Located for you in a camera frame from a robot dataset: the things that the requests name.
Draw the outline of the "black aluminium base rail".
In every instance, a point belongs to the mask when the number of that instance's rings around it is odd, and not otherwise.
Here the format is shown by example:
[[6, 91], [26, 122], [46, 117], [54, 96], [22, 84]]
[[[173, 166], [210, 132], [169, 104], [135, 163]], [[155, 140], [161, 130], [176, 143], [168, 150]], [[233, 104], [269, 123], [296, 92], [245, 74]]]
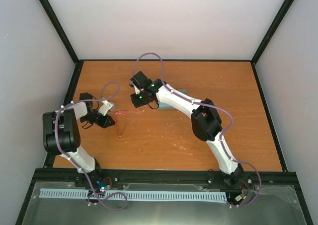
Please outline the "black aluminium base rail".
[[[235, 182], [225, 178], [217, 171], [173, 171], [173, 170], [115, 170], [104, 169], [100, 175], [90, 174], [89, 178], [95, 188], [112, 185], [114, 188], [131, 183], [142, 184], [193, 184], [204, 188], [237, 188], [239, 183], [253, 185], [294, 185], [299, 181], [294, 172], [244, 172]], [[85, 175], [70, 168], [38, 168], [32, 182], [73, 182], [76, 186], [88, 187]]]

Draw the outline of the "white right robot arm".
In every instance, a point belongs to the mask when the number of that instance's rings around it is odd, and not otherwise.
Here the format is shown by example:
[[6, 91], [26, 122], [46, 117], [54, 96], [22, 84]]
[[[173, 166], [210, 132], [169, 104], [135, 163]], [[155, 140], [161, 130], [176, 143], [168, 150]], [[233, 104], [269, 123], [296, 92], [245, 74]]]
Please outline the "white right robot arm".
[[161, 79], [152, 81], [141, 71], [131, 77], [130, 86], [135, 93], [131, 101], [136, 108], [155, 102], [167, 104], [188, 116], [196, 138], [206, 142], [215, 156], [221, 179], [234, 186], [243, 175], [242, 165], [235, 159], [223, 135], [219, 108], [210, 99], [199, 100], [177, 91]]

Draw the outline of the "black frame post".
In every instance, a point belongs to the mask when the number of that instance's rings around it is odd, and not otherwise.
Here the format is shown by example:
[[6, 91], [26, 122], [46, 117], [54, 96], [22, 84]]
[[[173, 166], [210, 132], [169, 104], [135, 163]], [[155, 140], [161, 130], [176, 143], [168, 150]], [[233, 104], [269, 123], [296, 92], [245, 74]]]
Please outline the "black frame post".
[[79, 63], [79, 59], [58, 19], [56, 16], [49, 0], [39, 0], [40, 4], [42, 5], [46, 15], [48, 16], [49, 20], [51, 21], [54, 29], [56, 30], [59, 38], [61, 39], [66, 51], [68, 52], [72, 62], [77, 65]]
[[263, 39], [261, 40], [257, 50], [255, 51], [252, 59], [251, 65], [253, 67], [256, 66], [257, 62], [261, 58], [262, 54], [264, 53], [266, 47], [268, 46], [271, 38], [274, 36], [275, 32], [277, 31], [278, 27], [280, 26], [281, 22], [283, 21], [285, 15], [289, 11], [290, 7], [292, 6], [295, 0], [284, 0], [282, 5], [280, 6], [279, 10], [277, 11], [273, 21], [271, 22], [268, 30], [266, 31]]

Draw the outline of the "grey glasses case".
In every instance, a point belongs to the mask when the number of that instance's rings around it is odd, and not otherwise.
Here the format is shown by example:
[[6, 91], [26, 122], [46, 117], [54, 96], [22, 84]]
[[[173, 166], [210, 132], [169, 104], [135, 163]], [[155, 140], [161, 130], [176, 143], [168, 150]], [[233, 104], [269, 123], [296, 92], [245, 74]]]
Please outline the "grey glasses case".
[[178, 97], [177, 95], [171, 93], [169, 90], [165, 88], [160, 89], [156, 93], [158, 102], [159, 102], [159, 109], [160, 110], [167, 110], [167, 109], [177, 109], [182, 111], [185, 108], [185, 101]]

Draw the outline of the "red transparent sunglasses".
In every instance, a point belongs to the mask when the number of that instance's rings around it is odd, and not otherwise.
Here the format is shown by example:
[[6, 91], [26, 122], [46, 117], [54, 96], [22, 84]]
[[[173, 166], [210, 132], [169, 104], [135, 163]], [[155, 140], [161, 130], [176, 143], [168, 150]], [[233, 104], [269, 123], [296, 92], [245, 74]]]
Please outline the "red transparent sunglasses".
[[130, 114], [139, 114], [141, 109], [137, 110], [119, 110], [114, 112], [114, 120], [118, 138], [122, 138], [128, 124]]

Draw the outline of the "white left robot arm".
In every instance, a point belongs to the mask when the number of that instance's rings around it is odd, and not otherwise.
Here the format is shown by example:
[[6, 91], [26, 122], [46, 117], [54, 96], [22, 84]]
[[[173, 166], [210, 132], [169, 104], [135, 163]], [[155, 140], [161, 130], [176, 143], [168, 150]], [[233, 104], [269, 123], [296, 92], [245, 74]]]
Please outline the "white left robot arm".
[[115, 125], [109, 115], [115, 104], [105, 99], [96, 99], [89, 93], [80, 94], [80, 101], [62, 106], [60, 110], [42, 115], [43, 147], [47, 153], [68, 160], [78, 171], [87, 173], [86, 181], [91, 186], [103, 182], [103, 173], [96, 158], [90, 156], [81, 145], [78, 121], [91, 126], [107, 128]]

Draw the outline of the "black right frame post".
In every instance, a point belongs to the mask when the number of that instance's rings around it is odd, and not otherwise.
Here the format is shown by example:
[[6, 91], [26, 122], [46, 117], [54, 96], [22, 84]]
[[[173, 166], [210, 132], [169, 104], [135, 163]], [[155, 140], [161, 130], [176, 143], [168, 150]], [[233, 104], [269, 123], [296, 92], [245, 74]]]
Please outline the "black right frame post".
[[277, 31], [278, 27], [280, 26], [281, 22], [283, 21], [285, 15], [289, 11], [290, 7], [292, 6], [295, 0], [284, 0], [282, 5], [280, 6], [279, 10], [277, 11], [273, 21], [271, 22], [268, 30], [266, 31], [263, 39], [261, 40], [257, 50], [255, 51], [252, 59], [251, 65], [253, 67], [256, 66], [257, 62], [261, 58], [262, 54], [264, 53], [266, 47], [268, 46], [271, 38], [274, 36], [275, 32]]

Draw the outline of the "black table edge rail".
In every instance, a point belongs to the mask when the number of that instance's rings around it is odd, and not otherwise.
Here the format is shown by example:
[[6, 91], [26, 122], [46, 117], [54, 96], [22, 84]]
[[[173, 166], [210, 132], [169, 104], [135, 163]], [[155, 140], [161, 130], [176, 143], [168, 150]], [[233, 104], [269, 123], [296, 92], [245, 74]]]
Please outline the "black table edge rail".
[[[81, 59], [79, 61], [99, 61], [99, 62], [135, 62], [137, 59]], [[139, 61], [160, 61], [159, 59], [140, 59]], [[228, 59], [217, 59], [217, 60], [211, 60], [211, 59], [163, 59], [164, 62], [251, 62], [251, 60], [228, 60]]]

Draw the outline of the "black left frame post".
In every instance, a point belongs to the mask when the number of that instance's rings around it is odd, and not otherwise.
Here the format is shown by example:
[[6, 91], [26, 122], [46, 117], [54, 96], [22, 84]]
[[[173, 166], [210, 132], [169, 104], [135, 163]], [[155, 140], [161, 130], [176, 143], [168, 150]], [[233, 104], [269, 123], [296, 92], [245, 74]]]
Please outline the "black left frame post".
[[51, 21], [54, 29], [56, 30], [59, 38], [61, 39], [66, 51], [68, 52], [72, 62], [77, 65], [79, 63], [79, 59], [58, 19], [56, 16], [49, 0], [39, 0], [40, 4], [42, 5], [46, 15], [48, 16], [49, 20]]

